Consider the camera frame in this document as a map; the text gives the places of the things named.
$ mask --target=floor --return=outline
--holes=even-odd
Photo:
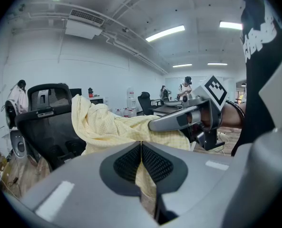
[[[225,135],[220,135],[221,140],[226,144],[224,146],[218,147],[214,150],[206,151],[200,145],[196,144],[194,148],[194,152],[200,153],[208,153],[208,154],[224,154],[227,156],[231,155],[231,151],[235,144],[237,143],[240,136],[240,129],[235,128],[219,128],[219,133],[224,133]],[[24,162],[17,160],[15,156],[12,156],[10,160],[11,172],[8,177],[8,184],[6,189],[3,185],[3,190],[8,192],[11,195],[15,195],[18,199],[20,199],[32,186],[34,186],[37,182],[44,179],[46,176],[50,174],[49,167],[47,162],[41,158],[37,167],[34,167],[28,159]],[[17,184],[13,184],[13,180],[15,177],[18,177]],[[155,205],[154,203],[147,200],[146,196],[142,196],[141,202],[145,209],[151,214],[154,215]]]

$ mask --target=yellow checkered cloth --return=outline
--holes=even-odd
[[[134,141],[160,143],[166,146],[188,150],[189,140],[180,131],[153,132],[148,123],[158,116],[136,116],[124,118],[116,116],[105,104],[92,104],[87,98],[76,95],[72,98],[72,124],[76,134],[87,145],[83,154],[99,152],[119,144]],[[154,197],[149,175],[141,164],[138,168],[136,184],[147,196]]]

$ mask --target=white ceiling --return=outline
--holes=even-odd
[[[23,11],[18,8],[25,4]],[[167,72],[180,70],[172,65],[192,63],[207,68],[208,62],[226,62],[230,68],[244,64],[240,31],[219,28],[219,22],[240,22],[242,0],[18,0],[9,14],[13,28],[63,28],[72,7],[95,10],[130,29],[104,18],[103,29],[117,32],[119,40],[137,49]],[[184,25],[178,32],[150,43],[144,39],[160,31]]]

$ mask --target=person's arm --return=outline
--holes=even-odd
[[[240,104],[239,107],[245,113],[245,106],[246,103]],[[188,122],[192,122],[192,118],[190,116],[187,117]],[[201,112],[201,121],[204,125],[210,125],[210,116],[209,112],[202,111]],[[242,128],[242,121],[237,110],[230,104],[225,103],[224,107],[222,108],[222,122],[220,127],[234,127],[234,128]]]

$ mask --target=ceiling light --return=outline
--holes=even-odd
[[[164,30],[160,33],[153,35],[153,36],[150,36],[150,37],[146,38],[146,40],[148,42],[150,42],[150,41],[153,41],[153,40],[158,39],[160,37],[167,36],[167,35],[170,35],[170,34],[173,34],[173,33],[179,32],[179,31],[183,31],[183,30],[185,30],[185,28],[184,28],[183,25],[181,25],[181,26],[178,26],[178,27],[175,27],[175,28],[170,28],[168,30]]]
[[[185,66],[191,66],[192,64],[181,64],[181,65],[176,65],[176,66],[173,66],[173,67],[185,67]]]
[[[222,65],[222,66],[226,66],[227,63],[208,63],[207,65]]]
[[[230,28],[230,29],[239,29],[242,30],[242,24],[238,23],[230,23],[230,22],[220,22],[220,27],[221,28]]]

